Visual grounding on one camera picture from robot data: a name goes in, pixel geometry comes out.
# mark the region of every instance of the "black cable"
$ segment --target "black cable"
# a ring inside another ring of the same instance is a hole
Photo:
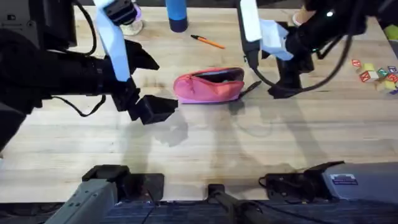
[[[81,5],[81,3],[78,0],[73,0],[73,3],[75,3],[76,6],[80,9],[81,13],[83,13],[83,15],[86,18],[87,23],[90,27],[91,34],[93,35],[93,47],[91,48],[91,50],[89,52],[83,53],[83,55],[90,56],[97,49],[97,36],[95,33],[94,23],[93,23],[93,20],[91,19],[90,15],[86,11],[86,9]],[[68,53],[68,54],[80,54],[79,52],[71,52],[69,50],[61,50],[61,51],[64,53]]]
[[[283,87],[280,85],[276,85],[275,83],[273,83],[273,82],[269,81],[267,78],[265,78],[261,74],[261,72],[258,70],[257,67],[251,67],[253,69],[254,73],[267,85],[269,85],[273,88],[282,90],[282,91],[289,91],[292,93],[302,93],[302,92],[306,92],[306,91],[312,91],[317,88],[320,88],[323,85],[326,85],[328,82],[330,82],[330,80],[332,80],[337,75],[337,73],[340,71],[341,67],[343,66],[343,64],[345,63],[345,61],[347,59],[348,52],[349,52],[352,42],[353,42],[355,26],[357,25],[358,19],[361,15],[361,10],[363,7],[363,0],[357,0],[356,4],[353,7],[354,7],[354,13],[350,20],[345,47],[343,49],[343,52],[341,53],[341,57],[336,65],[335,69],[333,69],[333,71],[324,80],[322,80],[321,82],[319,82],[315,85],[309,86],[309,87],[295,89],[295,88],[286,88],[286,87]]]
[[[3,210],[3,212],[5,215],[7,215],[8,217],[11,217],[11,218],[37,217],[37,216],[44,216],[44,215],[52,215],[53,213],[58,211],[58,209],[60,209],[60,207],[62,207],[62,204],[55,203],[53,206],[51,206],[47,210],[44,210],[39,205],[39,212],[36,212],[36,213],[24,214],[24,213],[17,213],[15,210]]]
[[[335,47],[335,45],[336,45],[342,38],[343,38],[342,35],[340,35],[340,36],[338,36],[337,38],[335,38],[334,41],[333,41],[331,44],[329,44],[328,48],[327,48],[323,53],[321,53],[319,50],[317,50],[317,56],[318,56],[318,58],[319,58],[319,59],[324,59],[324,58],[329,54],[329,52],[332,50],[332,48]]]
[[[266,203],[264,203],[262,201],[255,200],[253,202],[255,202],[255,203],[257,203],[257,204],[259,204],[261,206],[264,206],[264,207],[266,207],[268,209],[271,209],[271,210],[273,210],[275,212],[283,213],[285,215],[290,215],[292,217],[299,218],[299,219],[302,219],[302,220],[311,221],[311,222],[314,222],[314,223],[321,223],[321,224],[331,224],[331,222],[326,222],[326,221],[319,220],[319,219],[316,219],[316,218],[306,217],[304,215],[300,215],[300,214],[297,214],[297,213],[288,212],[288,211],[282,210],[280,208],[275,208],[275,207],[273,207],[271,205],[267,205]]]
[[[147,213],[147,215],[145,216],[145,218],[142,220],[141,224],[145,224],[145,222],[147,221],[147,219],[149,218],[149,216],[152,214],[152,212],[155,210],[156,208],[156,203],[154,201],[154,198],[152,197],[152,194],[150,193],[150,191],[147,189],[150,201],[154,204],[154,206],[149,210],[149,212]]]
[[[102,95],[101,96],[101,101],[99,101],[98,102],[98,104],[97,105],[95,105],[95,107],[93,108],[93,110],[91,110],[91,112],[90,113],[88,113],[88,114],[84,114],[83,112],[81,112],[73,103],[71,103],[70,101],[68,101],[68,100],[66,100],[66,99],[64,99],[64,98],[62,98],[62,97],[59,97],[59,96],[53,96],[52,97],[52,99],[59,99],[59,100],[62,100],[64,103],[66,103],[67,105],[69,105],[69,106],[71,106],[80,116],[82,116],[82,117],[88,117],[88,116],[90,116],[90,115],[92,115],[93,113],[95,113],[95,112],[97,112],[98,111],[98,109],[105,103],[105,101],[106,101],[106,96],[105,95]]]
[[[243,92],[241,92],[241,94],[239,94],[238,99],[242,98],[244,95],[248,94],[249,92],[257,88],[257,86],[259,86],[261,83],[262,83],[261,81],[257,81],[252,85],[250,85],[246,90],[244,90]]]
[[[266,179],[266,177],[260,177],[260,178],[259,178],[259,185],[260,185],[261,187],[267,189],[267,186],[261,182],[262,180],[265,180],[265,179]]]

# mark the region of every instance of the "pink pouch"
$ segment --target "pink pouch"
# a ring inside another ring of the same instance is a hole
[[[174,92],[181,103],[237,100],[244,86],[242,68],[211,68],[178,77]]]

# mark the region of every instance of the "wooden table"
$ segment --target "wooden table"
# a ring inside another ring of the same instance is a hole
[[[263,19],[289,21],[294,10],[261,9]],[[138,70],[143,93],[174,97],[174,80],[208,67],[243,67],[246,85],[257,80],[243,62],[235,9],[189,9],[185,33],[170,31],[164,8],[143,8],[145,29],[128,39],[140,42],[156,59],[159,71]],[[84,17],[76,12],[79,48],[91,48]],[[217,49],[190,34],[226,46]],[[340,57],[340,43],[316,70],[302,75],[305,86],[330,73]],[[97,56],[103,56],[98,49]],[[375,19],[365,35],[355,37],[349,59],[378,67],[398,65]],[[79,117],[61,101],[44,103],[29,116],[3,151],[0,202],[66,201],[81,176],[98,164],[125,164],[132,172],[166,176],[165,200],[199,200],[210,183],[223,183],[239,198],[266,195],[257,185],[270,172],[290,172],[326,161],[398,161],[397,97],[361,83],[347,62],[327,86],[289,100],[273,100],[264,84],[244,99],[244,106],[181,105],[166,122],[143,126],[118,113],[112,100],[89,118]],[[261,72],[277,80],[273,58]],[[89,111],[99,97],[71,96]]]

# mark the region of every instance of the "pen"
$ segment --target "pen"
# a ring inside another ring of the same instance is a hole
[[[206,39],[204,37],[201,37],[201,36],[198,36],[198,35],[191,35],[191,37],[196,39],[196,40],[202,41],[203,43],[210,44],[210,45],[213,45],[213,46],[221,48],[221,49],[225,49],[224,46],[222,46],[220,44],[217,44],[216,42],[213,42],[211,40],[208,40],[208,39]]]

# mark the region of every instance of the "blue water bottle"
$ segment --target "blue water bottle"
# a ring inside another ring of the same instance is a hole
[[[170,28],[174,32],[184,32],[188,28],[186,0],[166,0]]]

